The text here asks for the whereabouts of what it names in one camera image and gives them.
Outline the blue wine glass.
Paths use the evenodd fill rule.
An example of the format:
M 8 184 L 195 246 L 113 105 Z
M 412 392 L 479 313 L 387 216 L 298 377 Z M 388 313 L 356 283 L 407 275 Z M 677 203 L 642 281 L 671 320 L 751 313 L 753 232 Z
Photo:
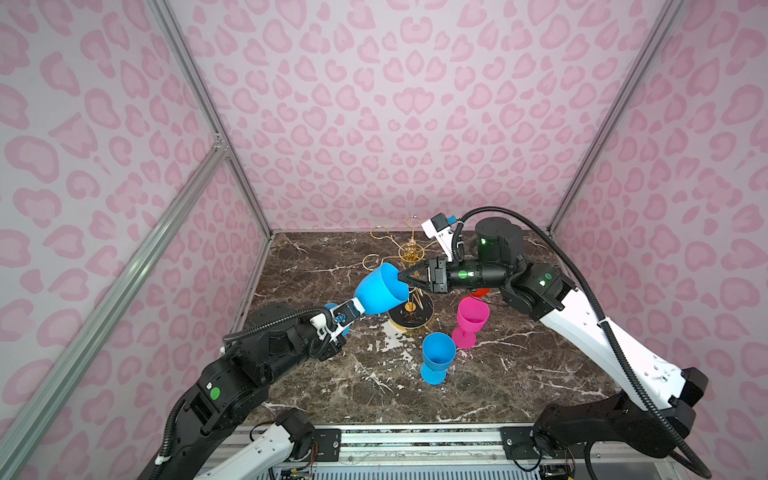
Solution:
M 439 332 L 427 335 L 422 343 L 422 379 L 433 386 L 442 384 L 455 356 L 456 345 L 450 336 Z
M 352 298 L 361 302 L 364 315 L 380 315 L 408 301 L 409 288 L 398 280 L 399 273 L 394 265 L 384 263 L 358 284 Z

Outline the magenta wine glass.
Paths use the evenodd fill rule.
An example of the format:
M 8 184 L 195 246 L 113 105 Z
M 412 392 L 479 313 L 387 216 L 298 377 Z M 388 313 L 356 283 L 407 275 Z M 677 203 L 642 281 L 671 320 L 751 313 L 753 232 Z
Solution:
M 474 297 L 464 297 L 456 313 L 457 327 L 451 337 L 457 348 L 471 349 L 477 343 L 477 333 L 483 329 L 490 316 L 489 306 Z

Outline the blue wine glass front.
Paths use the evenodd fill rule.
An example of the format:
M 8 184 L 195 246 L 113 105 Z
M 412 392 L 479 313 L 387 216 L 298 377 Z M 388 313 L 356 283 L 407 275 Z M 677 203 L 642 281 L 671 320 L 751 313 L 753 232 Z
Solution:
M 455 356 L 456 345 L 450 336 L 439 332 L 427 335 L 422 343 L 422 379 L 433 386 L 442 384 Z

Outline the red wine glass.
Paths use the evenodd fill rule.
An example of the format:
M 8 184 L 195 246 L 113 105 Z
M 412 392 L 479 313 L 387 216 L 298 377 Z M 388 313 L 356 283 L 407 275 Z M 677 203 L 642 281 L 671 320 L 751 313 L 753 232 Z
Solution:
M 491 290 L 488 288 L 479 288 L 479 289 L 472 290 L 470 292 L 470 295 L 475 298 L 482 298 L 488 295 L 490 292 Z

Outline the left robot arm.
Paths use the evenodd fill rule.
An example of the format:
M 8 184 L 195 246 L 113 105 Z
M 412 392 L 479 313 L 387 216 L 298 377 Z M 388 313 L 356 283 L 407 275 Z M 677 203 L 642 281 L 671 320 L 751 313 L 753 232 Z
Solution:
M 309 359 L 325 361 L 346 343 L 343 331 L 364 315 L 356 298 L 333 308 L 271 304 L 223 338 L 224 353 L 176 401 L 160 447 L 141 479 L 192 479 L 208 458 L 265 402 L 270 387 Z

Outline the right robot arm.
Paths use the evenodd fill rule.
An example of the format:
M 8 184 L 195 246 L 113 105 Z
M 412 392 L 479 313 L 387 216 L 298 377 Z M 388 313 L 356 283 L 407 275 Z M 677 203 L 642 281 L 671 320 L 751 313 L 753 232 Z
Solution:
M 506 305 L 565 337 L 620 387 L 601 401 L 548 405 L 532 427 L 526 447 L 555 456 L 581 444 L 621 442 L 652 458 L 669 457 L 700 476 L 703 461 L 687 445 L 707 377 L 682 369 L 641 344 L 596 307 L 595 296 L 557 267 L 524 255 L 523 232 L 503 217 L 481 220 L 475 253 L 463 252 L 454 217 L 438 214 L 422 224 L 442 248 L 400 273 L 411 287 L 446 294 L 453 290 L 496 289 Z

